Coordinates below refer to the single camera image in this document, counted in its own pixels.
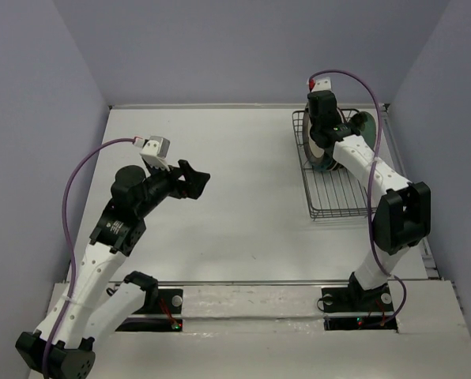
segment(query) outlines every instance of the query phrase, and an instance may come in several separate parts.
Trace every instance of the red wire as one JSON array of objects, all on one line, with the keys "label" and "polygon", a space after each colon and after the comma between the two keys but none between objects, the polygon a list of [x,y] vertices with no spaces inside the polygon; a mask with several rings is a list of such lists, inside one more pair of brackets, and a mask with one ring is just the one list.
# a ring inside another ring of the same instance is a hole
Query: red wire
[{"label": "red wire", "polygon": [[385,309],[383,308],[383,306],[380,304],[380,302],[378,300],[376,300],[376,305],[378,306],[379,310],[381,310],[381,313],[383,313],[383,319],[381,320],[381,326],[384,326],[385,324]]},{"label": "red wire", "polygon": [[171,315],[171,311],[167,307],[167,304],[165,303],[165,300],[163,298],[160,298],[160,300],[158,301],[158,305],[160,306],[162,312],[167,316],[172,325],[178,323],[178,321]]}]

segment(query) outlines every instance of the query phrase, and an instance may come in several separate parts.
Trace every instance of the gray wall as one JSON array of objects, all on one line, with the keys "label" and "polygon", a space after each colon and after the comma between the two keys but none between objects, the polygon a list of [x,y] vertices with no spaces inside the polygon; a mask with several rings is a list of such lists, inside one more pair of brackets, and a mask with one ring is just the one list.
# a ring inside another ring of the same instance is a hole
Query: gray wall
[{"label": "gray wall", "polygon": [[[67,253],[60,208],[107,107],[51,0],[0,0],[0,378],[25,377],[14,349],[43,318]],[[74,235],[93,164],[73,189]]]},{"label": "gray wall", "polygon": [[431,187],[432,251],[471,331],[471,0],[448,5],[390,115],[410,178]]},{"label": "gray wall", "polygon": [[[54,0],[111,104],[303,102],[350,69],[390,101],[447,0]],[[344,102],[367,102],[336,79]]]}]

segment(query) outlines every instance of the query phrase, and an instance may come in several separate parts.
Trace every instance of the white table surface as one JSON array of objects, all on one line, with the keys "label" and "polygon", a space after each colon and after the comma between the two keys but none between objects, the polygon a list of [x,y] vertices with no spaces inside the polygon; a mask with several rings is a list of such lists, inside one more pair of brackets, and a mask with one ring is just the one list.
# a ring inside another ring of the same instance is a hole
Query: white table surface
[{"label": "white table surface", "polygon": [[[471,339],[451,284],[406,285],[399,333],[326,332],[319,287],[184,287],[183,332],[113,334],[89,379],[471,379]],[[398,283],[390,293],[401,301]]]},{"label": "white table surface", "polygon": [[[113,280],[138,270],[160,281],[346,280],[368,252],[367,222],[326,226],[307,211],[290,107],[112,110],[104,141],[159,135],[169,164],[209,172],[197,201],[166,199]],[[381,156],[392,166],[382,139]],[[110,198],[116,171],[143,166],[130,144],[100,153],[76,244],[78,260]],[[425,279],[422,246],[394,273]]]}]

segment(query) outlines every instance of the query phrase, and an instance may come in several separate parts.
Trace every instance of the white tabletop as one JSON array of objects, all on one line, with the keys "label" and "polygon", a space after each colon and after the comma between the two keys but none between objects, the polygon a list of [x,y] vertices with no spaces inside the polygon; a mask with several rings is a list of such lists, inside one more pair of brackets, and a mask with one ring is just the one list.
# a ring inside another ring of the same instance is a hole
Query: white tabletop
[{"label": "white tabletop", "polygon": [[[368,252],[367,221],[311,221],[290,107],[112,110],[104,141],[140,135],[171,140],[169,164],[186,159],[209,172],[197,201],[166,199],[114,280],[138,270],[160,281],[346,280]],[[382,139],[382,158],[390,154]],[[100,153],[76,244],[78,259],[110,198],[116,171],[142,166],[130,144]],[[425,279],[422,246],[395,268]]]}]

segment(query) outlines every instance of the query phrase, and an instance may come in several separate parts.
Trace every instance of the white cable tie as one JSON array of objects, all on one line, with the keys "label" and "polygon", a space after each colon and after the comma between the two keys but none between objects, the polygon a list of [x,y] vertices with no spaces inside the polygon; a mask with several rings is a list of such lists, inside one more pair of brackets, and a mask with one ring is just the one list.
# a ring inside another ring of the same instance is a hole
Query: white cable tie
[{"label": "white cable tie", "polygon": [[92,306],[87,306],[86,304],[84,304],[83,302],[76,302],[75,300],[73,300],[71,297],[67,296],[67,295],[62,295],[61,296],[63,300],[65,300],[66,302],[69,302],[70,304],[74,304],[75,306],[81,306],[83,308],[86,308],[87,310],[93,310],[94,307]]}]

